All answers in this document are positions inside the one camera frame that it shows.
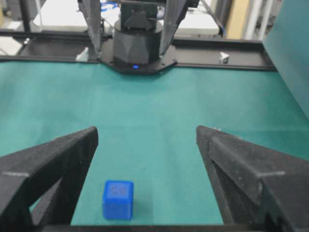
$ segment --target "black metal frame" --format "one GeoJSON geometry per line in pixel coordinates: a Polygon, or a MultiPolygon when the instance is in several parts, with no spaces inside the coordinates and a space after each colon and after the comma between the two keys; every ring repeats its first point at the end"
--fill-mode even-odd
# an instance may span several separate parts
{"type": "MultiPolygon", "coordinates": [[[[25,31],[0,30],[0,36],[12,36],[20,41],[29,38],[30,41],[16,56],[0,56],[0,61],[76,62],[76,56],[85,47],[89,47],[87,63],[100,62],[87,33],[31,32],[27,0],[19,0],[19,2],[25,31]],[[71,45],[70,52],[66,49],[67,45],[71,45]]],[[[109,38],[104,35],[103,41],[109,38]]],[[[172,45],[176,48],[178,67],[276,71],[260,41],[175,38],[172,45]],[[227,64],[219,62],[220,52],[230,55],[227,64]]]]}

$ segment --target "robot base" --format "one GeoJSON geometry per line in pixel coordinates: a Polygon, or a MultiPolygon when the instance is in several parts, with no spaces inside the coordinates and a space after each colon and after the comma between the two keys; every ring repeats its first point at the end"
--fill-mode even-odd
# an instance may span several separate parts
{"type": "Polygon", "coordinates": [[[128,64],[115,58],[113,52],[113,39],[103,42],[101,51],[102,56],[100,61],[121,73],[155,74],[177,63],[176,49],[172,45],[169,47],[164,57],[148,64],[128,64]]]}

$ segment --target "cube face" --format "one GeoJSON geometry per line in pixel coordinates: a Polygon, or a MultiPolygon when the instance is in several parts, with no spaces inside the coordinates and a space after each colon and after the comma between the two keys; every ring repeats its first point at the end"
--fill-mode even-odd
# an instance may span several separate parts
{"type": "Polygon", "coordinates": [[[106,181],[103,193],[103,216],[106,219],[132,218],[133,188],[130,181],[106,181]]]}

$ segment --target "green panel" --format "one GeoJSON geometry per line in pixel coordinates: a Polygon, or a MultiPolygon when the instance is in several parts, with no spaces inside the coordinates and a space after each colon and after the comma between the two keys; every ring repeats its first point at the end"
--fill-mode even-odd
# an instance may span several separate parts
{"type": "Polygon", "coordinates": [[[309,159],[309,121],[276,72],[128,76],[99,64],[10,62],[0,73],[0,155],[98,128],[73,224],[222,223],[198,125],[309,159]],[[102,218],[107,179],[134,181],[132,221],[102,218]]]}
{"type": "Polygon", "coordinates": [[[308,0],[284,0],[264,45],[301,108],[309,117],[308,0]]]}

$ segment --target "blue cube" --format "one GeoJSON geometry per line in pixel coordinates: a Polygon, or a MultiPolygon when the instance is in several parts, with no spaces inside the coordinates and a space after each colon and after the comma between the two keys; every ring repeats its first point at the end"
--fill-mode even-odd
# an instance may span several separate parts
{"type": "Polygon", "coordinates": [[[133,182],[105,182],[103,216],[108,219],[131,220],[133,214],[133,182]]]}

